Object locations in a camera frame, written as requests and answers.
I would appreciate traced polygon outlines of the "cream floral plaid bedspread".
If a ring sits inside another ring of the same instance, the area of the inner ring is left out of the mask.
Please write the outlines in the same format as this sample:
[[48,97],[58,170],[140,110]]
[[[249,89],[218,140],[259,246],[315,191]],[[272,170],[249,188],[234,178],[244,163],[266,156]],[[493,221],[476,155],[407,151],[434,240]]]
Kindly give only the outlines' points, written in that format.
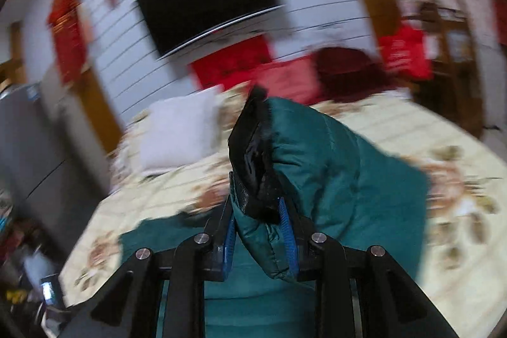
[[[391,92],[348,104],[323,101],[341,121],[431,178],[419,284],[461,337],[494,337],[506,326],[506,163],[484,143]],[[140,172],[147,112],[130,122],[113,163],[113,191],[95,210],[60,275],[66,301],[90,298],[118,268],[120,238],[144,220],[192,211],[224,195],[228,149],[154,178]]]

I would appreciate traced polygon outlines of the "grey refrigerator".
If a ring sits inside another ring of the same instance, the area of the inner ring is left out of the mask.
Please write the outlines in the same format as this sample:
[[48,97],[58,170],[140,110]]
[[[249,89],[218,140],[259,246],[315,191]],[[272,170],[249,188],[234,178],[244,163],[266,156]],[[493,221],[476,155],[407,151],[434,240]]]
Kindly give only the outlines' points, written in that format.
[[48,116],[37,84],[1,98],[1,169],[15,204],[68,248],[100,202],[100,187]]

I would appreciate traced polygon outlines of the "dark red velvet cushion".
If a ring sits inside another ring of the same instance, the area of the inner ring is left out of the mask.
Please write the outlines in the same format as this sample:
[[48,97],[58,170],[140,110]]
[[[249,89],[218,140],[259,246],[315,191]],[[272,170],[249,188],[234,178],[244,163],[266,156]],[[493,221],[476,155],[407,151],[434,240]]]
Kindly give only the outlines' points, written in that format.
[[354,102],[395,88],[380,63],[358,49],[324,47],[314,54],[321,96],[335,102]]

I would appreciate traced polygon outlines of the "red heart-shaped cushion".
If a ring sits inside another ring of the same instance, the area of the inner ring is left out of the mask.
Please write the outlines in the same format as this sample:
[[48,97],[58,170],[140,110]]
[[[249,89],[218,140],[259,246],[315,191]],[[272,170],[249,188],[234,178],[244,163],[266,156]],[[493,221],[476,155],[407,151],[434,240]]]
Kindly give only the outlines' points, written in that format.
[[289,99],[302,105],[313,105],[321,98],[321,84],[310,57],[261,64],[243,87],[243,95],[248,96],[254,86],[263,87],[269,97]]

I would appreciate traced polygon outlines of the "black curved television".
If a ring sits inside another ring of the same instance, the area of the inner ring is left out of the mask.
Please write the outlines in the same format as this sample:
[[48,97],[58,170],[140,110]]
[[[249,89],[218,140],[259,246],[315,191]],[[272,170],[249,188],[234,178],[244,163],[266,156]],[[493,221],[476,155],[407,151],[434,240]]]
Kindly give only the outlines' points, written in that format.
[[160,58],[281,7],[279,0],[137,0],[137,4]]

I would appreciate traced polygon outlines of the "wooden shelf rack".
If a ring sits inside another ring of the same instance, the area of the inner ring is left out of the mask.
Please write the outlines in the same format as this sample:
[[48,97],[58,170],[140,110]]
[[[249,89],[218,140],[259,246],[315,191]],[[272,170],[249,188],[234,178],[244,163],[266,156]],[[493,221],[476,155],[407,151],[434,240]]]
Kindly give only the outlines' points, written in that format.
[[425,3],[423,22],[437,36],[431,59],[432,79],[419,81],[414,101],[480,138],[484,126],[483,98],[473,33],[465,0],[455,7]]

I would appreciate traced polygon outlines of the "red chinese knot decoration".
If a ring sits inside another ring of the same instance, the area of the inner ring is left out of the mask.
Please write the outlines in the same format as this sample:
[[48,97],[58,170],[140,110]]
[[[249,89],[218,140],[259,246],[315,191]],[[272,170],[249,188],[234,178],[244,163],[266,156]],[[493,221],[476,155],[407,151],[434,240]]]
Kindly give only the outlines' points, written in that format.
[[87,63],[87,45],[78,10],[80,5],[81,0],[52,0],[47,17],[58,72],[64,85],[78,81]]

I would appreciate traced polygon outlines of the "red banner with characters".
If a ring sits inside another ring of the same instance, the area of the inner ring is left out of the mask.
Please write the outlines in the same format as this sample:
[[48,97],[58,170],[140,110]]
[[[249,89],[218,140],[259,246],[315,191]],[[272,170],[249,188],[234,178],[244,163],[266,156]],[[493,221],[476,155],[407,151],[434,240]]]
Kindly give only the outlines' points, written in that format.
[[190,67],[202,89],[220,85],[228,90],[251,80],[258,66],[272,60],[266,37],[258,35],[201,57]]

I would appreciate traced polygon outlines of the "white square pillow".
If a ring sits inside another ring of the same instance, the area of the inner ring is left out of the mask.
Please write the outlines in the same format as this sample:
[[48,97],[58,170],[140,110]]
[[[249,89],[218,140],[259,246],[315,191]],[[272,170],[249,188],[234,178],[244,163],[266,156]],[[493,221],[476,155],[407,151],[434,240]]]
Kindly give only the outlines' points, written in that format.
[[159,175],[203,160],[220,141],[220,85],[149,107],[147,130],[139,143],[140,173]]

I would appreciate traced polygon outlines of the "red shopping bag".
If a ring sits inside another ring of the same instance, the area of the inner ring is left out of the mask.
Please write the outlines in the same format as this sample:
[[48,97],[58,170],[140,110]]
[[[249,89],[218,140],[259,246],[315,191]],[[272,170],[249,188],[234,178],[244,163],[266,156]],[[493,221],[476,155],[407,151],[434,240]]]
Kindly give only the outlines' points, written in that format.
[[405,80],[431,80],[431,60],[425,55],[425,33],[402,24],[393,35],[378,39],[382,68],[389,75]]

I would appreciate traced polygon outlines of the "dark green puffer jacket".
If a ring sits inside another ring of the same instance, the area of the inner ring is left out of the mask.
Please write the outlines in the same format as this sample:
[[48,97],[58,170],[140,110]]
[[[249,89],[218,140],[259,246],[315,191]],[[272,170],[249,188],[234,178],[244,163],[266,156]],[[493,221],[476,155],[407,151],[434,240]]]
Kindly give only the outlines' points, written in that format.
[[[233,273],[229,281],[204,284],[204,336],[317,337],[315,282],[291,275],[280,199],[346,247],[382,246],[413,279],[425,232],[423,172],[330,116],[259,88],[247,99],[228,151]],[[170,250],[195,234],[176,217],[146,220],[123,236],[124,257],[135,247]]]

